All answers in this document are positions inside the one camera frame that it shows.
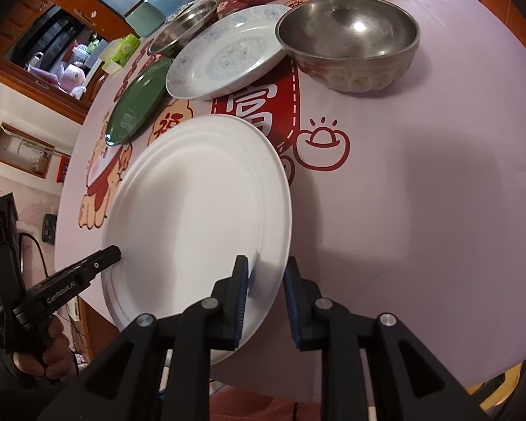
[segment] silver screw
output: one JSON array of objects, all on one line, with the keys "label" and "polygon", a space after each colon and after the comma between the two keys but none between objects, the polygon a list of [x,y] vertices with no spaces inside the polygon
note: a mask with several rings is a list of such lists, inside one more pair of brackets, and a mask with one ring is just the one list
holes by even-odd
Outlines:
[{"label": "silver screw", "polygon": [[398,321],[396,320],[395,316],[391,313],[382,313],[380,315],[380,323],[382,323],[384,326],[393,326]]},{"label": "silver screw", "polygon": [[218,299],[217,298],[204,298],[201,301],[202,308],[204,309],[215,309],[218,307]]},{"label": "silver screw", "polygon": [[321,310],[328,310],[333,306],[333,302],[328,298],[319,298],[316,301],[316,307]]},{"label": "silver screw", "polygon": [[154,317],[149,313],[143,313],[142,315],[139,315],[139,317],[136,319],[136,322],[139,326],[145,328],[154,322]]}]

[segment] round table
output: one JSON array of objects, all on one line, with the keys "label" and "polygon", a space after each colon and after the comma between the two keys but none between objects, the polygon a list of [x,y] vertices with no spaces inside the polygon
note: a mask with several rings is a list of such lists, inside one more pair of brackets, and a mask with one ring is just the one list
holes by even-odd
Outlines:
[{"label": "round table", "polygon": [[[525,359],[526,50],[476,0],[388,1],[422,31],[413,64],[390,87],[342,94],[286,58],[214,102],[168,98],[131,145],[107,149],[114,103],[155,60],[146,54],[154,36],[144,40],[82,127],[60,201],[56,269],[100,248],[113,193],[149,143],[195,115],[228,113],[261,129],[281,156],[290,253],[323,295],[354,313],[396,314],[465,386]],[[99,277],[82,297],[110,318]],[[213,376],[319,400],[319,354],[295,349],[282,291]]]}]

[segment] white plate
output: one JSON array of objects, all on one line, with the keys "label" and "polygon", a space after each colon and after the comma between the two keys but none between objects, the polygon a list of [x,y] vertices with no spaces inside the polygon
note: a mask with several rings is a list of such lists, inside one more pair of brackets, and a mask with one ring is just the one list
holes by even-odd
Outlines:
[{"label": "white plate", "polygon": [[[250,123],[208,115],[151,144],[118,188],[103,245],[122,258],[101,273],[119,329],[136,316],[174,315],[210,296],[236,255],[250,262],[241,344],[278,291],[290,248],[292,209],[281,160]],[[230,351],[213,353],[218,362]]]},{"label": "white plate", "polygon": [[169,94],[184,100],[218,98],[263,77],[286,55],[275,26],[289,10],[276,4],[254,6],[211,25],[171,64]]}]

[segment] black bracket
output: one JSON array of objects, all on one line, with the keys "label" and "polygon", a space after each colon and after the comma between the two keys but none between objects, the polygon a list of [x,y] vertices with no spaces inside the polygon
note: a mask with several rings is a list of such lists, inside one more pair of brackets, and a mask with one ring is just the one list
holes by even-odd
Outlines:
[{"label": "black bracket", "polygon": [[321,296],[291,257],[284,275],[290,330],[301,351],[321,350],[322,421],[366,421],[360,349],[379,421],[488,421],[466,390],[395,315],[352,314]]},{"label": "black bracket", "polygon": [[[13,194],[0,198],[0,348],[10,354],[24,351],[42,362],[51,345],[48,326],[60,306],[85,290],[103,269],[121,258],[115,245],[25,289],[20,272],[17,221]],[[24,377],[26,386],[36,386],[33,377]]]},{"label": "black bracket", "polygon": [[[209,298],[159,320],[139,315],[39,421],[56,421],[59,410],[65,421],[208,421],[210,350],[239,346],[247,285],[248,261],[238,256],[231,277],[217,281]],[[161,400],[158,389],[169,349],[173,355]]]}]

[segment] mug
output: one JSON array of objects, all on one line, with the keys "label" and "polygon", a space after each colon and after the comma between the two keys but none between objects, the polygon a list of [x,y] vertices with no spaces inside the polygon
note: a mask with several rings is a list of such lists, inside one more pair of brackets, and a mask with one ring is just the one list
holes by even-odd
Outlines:
[{"label": "mug", "polygon": [[125,20],[143,38],[159,29],[166,17],[156,6],[144,0],[130,10]]}]

